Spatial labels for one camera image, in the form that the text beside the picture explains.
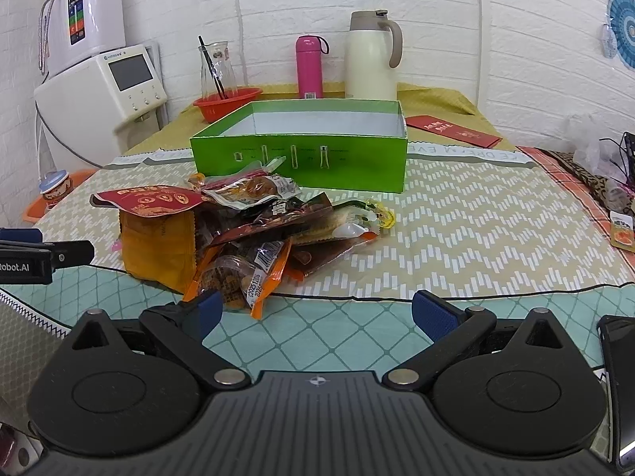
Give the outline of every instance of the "white thermos jug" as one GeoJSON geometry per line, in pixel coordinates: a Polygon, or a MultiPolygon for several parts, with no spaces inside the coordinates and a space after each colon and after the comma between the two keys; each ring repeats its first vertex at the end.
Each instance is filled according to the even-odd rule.
{"type": "Polygon", "coordinates": [[[346,38],[346,98],[397,100],[395,68],[402,50],[401,28],[387,10],[353,12],[346,38]]]}

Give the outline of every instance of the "pink bottle cap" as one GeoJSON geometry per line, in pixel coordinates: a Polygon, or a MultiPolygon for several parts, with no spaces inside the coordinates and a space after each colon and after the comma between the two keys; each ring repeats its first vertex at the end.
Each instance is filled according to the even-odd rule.
{"type": "Polygon", "coordinates": [[[301,35],[295,42],[296,52],[319,52],[321,50],[320,40],[314,35],[301,35]]]}

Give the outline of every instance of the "wall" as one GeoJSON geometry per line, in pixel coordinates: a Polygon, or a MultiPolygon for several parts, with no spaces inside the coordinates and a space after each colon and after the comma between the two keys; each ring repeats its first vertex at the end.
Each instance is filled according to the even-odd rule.
{"type": "MultiPolygon", "coordinates": [[[[245,74],[255,85],[293,82],[295,38],[323,35],[331,44],[325,79],[340,81],[345,31],[356,9],[386,8],[401,24],[402,81],[476,97],[479,0],[124,1],[128,40],[160,43],[172,117],[199,93],[199,33],[208,41],[229,40],[240,81],[245,74]]],[[[490,77],[481,108],[512,141],[570,148],[562,139],[573,113],[593,112],[616,133],[635,128],[635,71],[604,59],[599,49],[606,1],[491,0],[491,28],[483,29],[491,42],[490,77]]]]}
{"type": "Polygon", "coordinates": [[[360,9],[386,8],[402,26],[401,80],[453,87],[475,97],[477,0],[124,0],[124,7],[128,42],[154,38],[160,44],[171,117],[200,93],[198,34],[205,41],[230,41],[240,82],[245,72],[254,85],[293,82],[297,36],[319,34],[331,45],[325,80],[342,81],[345,33],[350,13],[360,9]]]}
{"type": "Polygon", "coordinates": [[[42,0],[0,0],[0,227],[21,226],[36,197],[33,90],[42,0]]]}
{"type": "Polygon", "coordinates": [[[607,1],[491,0],[485,112],[512,142],[566,148],[573,113],[595,114],[602,136],[635,132],[635,71],[599,46],[607,1]]]}

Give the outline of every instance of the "glass carafe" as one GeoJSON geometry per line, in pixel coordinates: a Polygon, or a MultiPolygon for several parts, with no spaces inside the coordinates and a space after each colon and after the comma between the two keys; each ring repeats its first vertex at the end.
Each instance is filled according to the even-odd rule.
{"type": "Polygon", "coordinates": [[[229,61],[227,41],[199,46],[201,53],[201,95],[210,100],[225,100],[238,95],[236,76],[229,61]]]}

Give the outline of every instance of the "paper fan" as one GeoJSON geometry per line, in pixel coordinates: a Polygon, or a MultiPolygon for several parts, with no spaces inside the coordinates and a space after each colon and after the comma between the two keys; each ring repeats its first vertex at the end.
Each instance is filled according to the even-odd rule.
{"type": "Polygon", "coordinates": [[[607,14],[620,57],[635,69],[635,0],[608,0],[607,14]]]}

